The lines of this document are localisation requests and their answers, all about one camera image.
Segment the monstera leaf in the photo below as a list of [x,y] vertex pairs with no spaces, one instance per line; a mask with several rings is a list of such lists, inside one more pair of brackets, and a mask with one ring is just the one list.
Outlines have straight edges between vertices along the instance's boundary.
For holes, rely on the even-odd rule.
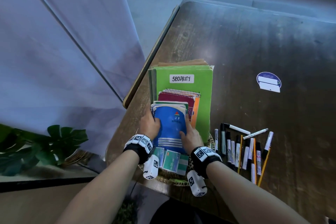
[[[87,141],[85,129],[52,125],[50,136],[11,128],[0,124],[0,173],[13,176],[30,169],[39,161],[43,165],[61,165],[65,159]],[[25,144],[30,147],[21,149]]]

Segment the stack of folders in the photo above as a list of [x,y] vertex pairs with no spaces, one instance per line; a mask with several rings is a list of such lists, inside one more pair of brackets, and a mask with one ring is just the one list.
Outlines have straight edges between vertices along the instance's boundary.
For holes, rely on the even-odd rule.
[[187,115],[203,142],[208,141],[213,67],[199,59],[159,63],[148,71],[152,113],[161,120],[161,129],[153,141],[154,154],[159,158],[159,167],[185,175],[188,156],[179,132],[186,133]]

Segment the forearm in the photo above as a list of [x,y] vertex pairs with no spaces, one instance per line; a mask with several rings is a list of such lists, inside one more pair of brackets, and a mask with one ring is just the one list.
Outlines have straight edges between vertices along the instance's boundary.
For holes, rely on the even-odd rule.
[[223,163],[210,163],[206,172],[239,224],[308,223],[284,202]]
[[122,153],[69,203],[57,224],[111,224],[124,200],[139,156]]

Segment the pencil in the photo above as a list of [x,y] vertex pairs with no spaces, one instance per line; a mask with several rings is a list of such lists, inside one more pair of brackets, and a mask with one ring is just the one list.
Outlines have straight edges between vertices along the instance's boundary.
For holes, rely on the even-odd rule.
[[263,175],[264,175],[264,171],[265,171],[265,168],[266,168],[266,164],[267,164],[267,160],[268,160],[268,155],[270,154],[270,151],[271,151],[271,148],[269,148],[269,150],[267,152],[267,156],[266,156],[265,162],[264,162],[264,165],[262,166],[262,171],[261,171],[261,175],[260,175],[260,178],[259,178],[258,187],[260,187],[261,180],[263,179]]
[[253,142],[253,162],[254,162],[254,174],[255,174],[254,184],[257,184],[257,161],[256,161],[256,155],[255,155],[255,139]]
[[243,147],[243,135],[240,135],[240,150],[239,150],[238,173],[240,172],[240,159],[241,159],[241,157],[242,157],[242,147]]

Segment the table top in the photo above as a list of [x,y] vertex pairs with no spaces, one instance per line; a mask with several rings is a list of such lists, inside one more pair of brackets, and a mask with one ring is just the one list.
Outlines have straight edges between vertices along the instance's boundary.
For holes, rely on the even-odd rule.
[[[273,131],[261,187],[309,222],[323,223],[324,216],[336,218],[335,43],[333,23],[187,2],[180,7],[152,65],[199,58],[215,65],[211,132],[223,122],[251,132]],[[279,77],[280,93],[259,87],[256,77],[261,72]],[[146,74],[107,148],[107,164],[136,133],[149,102]],[[256,136],[262,148],[266,139],[267,133]],[[235,222],[216,191],[219,213],[211,192],[196,198],[188,187],[156,180],[139,182]]]

